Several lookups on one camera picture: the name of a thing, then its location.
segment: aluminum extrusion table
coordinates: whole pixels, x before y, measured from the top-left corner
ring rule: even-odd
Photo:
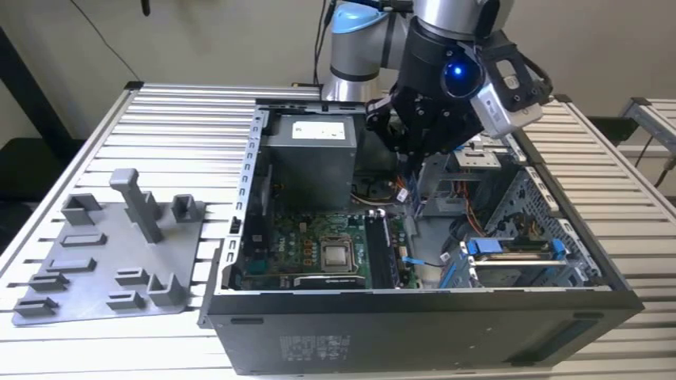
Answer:
[[[0,374],[20,380],[235,378],[223,346],[196,325],[211,258],[227,235],[257,97],[317,99],[315,88],[145,84],[113,104],[84,148],[0,256]],[[676,210],[572,103],[552,102],[525,128],[645,311],[551,370],[327,374],[320,378],[676,378]],[[159,202],[177,193],[205,201],[189,311],[155,317],[12,326],[12,308],[61,229],[69,193],[121,201],[111,172],[135,167]],[[276,376],[273,378],[296,378]]]

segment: metal frame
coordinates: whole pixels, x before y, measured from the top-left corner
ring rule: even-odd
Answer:
[[[635,97],[620,116],[631,117],[676,154],[676,101]]]
[[[195,186],[193,189],[208,196],[211,204],[207,208],[207,224],[201,233],[191,287],[191,307],[197,308],[201,305],[204,294],[209,293],[205,289],[205,281],[211,261],[219,260],[220,244],[228,227],[228,206],[220,203],[228,189],[213,187],[220,183],[216,182],[219,178],[216,174],[231,173],[233,170],[227,160],[211,158],[216,148],[209,148],[209,146],[223,145],[223,136],[228,133],[241,136],[237,120],[247,116],[251,118],[252,110],[239,112],[239,116],[233,116],[232,110],[247,108],[252,105],[249,100],[265,94],[275,97],[319,98],[317,89],[269,87],[145,85],[139,91],[124,91],[8,251],[0,256],[3,269],[0,311],[9,310],[16,298],[23,295],[21,285],[7,287],[8,283],[21,283],[29,278],[36,266],[32,263],[44,258],[52,245],[52,242],[44,239],[49,239],[55,236],[55,232],[59,232],[59,219],[63,218],[55,206],[60,207],[60,200],[72,190],[96,192],[109,197],[108,193],[101,192],[95,186],[96,176],[115,165],[128,165],[129,162],[139,165],[141,172],[152,173],[152,180],[149,180],[152,184],[172,188]],[[133,106],[135,111],[127,112],[127,106]],[[527,134],[533,132],[549,135],[561,134],[564,131],[563,133],[588,135],[592,140],[589,143],[597,144],[589,132],[593,127],[580,123],[563,104],[553,102],[544,111],[545,118],[527,127]],[[127,115],[125,121],[119,125],[116,119],[123,114]],[[187,117],[201,120],[188,135],[185,134]],[[129,144],[128,139],[120,140],[120,136],[128,134],[137,137],[135,152],[131,149],[123,149],[125,146],[120,145]],[[105,140],[109,136],[115,137],[111,144],[119,145],[107,145]],[[160,146],[173,146],[175,148],[167,148],[171,154],[180,151],[179,148],[185,150],[183,156],[191,155],[192,159],[173,160],[173,165],[164,164],[164,159],[160,158]],[[97,154],[107,157],[95,159]],[[143,155],[145,159],[135,160],[129,154]],[[589,192],[609,191],[616,194],[632,192],[641,196],[644,194],[641,188],[645,186],[639,186],[633,174],[624,169],[625,165],[619,165],[603,149],[601,153],[593,155],[545,152],[541,152],[541,155],[552,175],[561,183],[567,196],[592,230],[597,228],[599,223],[617,223],[623,220],[636,222],[635,217],[671,223],[659,203],[603,204],[600,199],[593,201],[596,203],[588,203],[588,200],[593,200],[585,194]],[[176,175],[187,169],[192,171],[192,174]],[[595,173],[599,170],[619,173],[619,177],[625,179],[628,184],[584,181],[584,178],[589,178],[587,173]],[[467,378],[471,376],[484,379],[517,377],[549,380],[633,380],[635,378],[672,380],[676,376],[676,359],[673,359],[676,352],[676,329],[673,329],[676,326],[673,312],[676,310],[673,308],[676,244],[673,244],[673,237],[655,238],[636,235],[629,239],[608,236],[597,236],[597,238],[615,265],[628,277],[628,284],[645,302],[647,310],[552,369],[545,367],[485,371],[465,369],[329,376],[363,379],[429,378],[429,376]],[[129,380],[195,376],[204,379],[237,378],[221,344],[215,339],[215,333],[200,329],[196,325],[199,318],[196,310],[164,317],[84,321],[49,325],[40,329],[11,327],[11,316],[11,313],[0,313],[1,374],[25,374],[27,378],[57,380],[92,378],[108,380],[120,376]],[[115,352],[115,360],[111,360],[109,355],[92,355],[92,352]]]

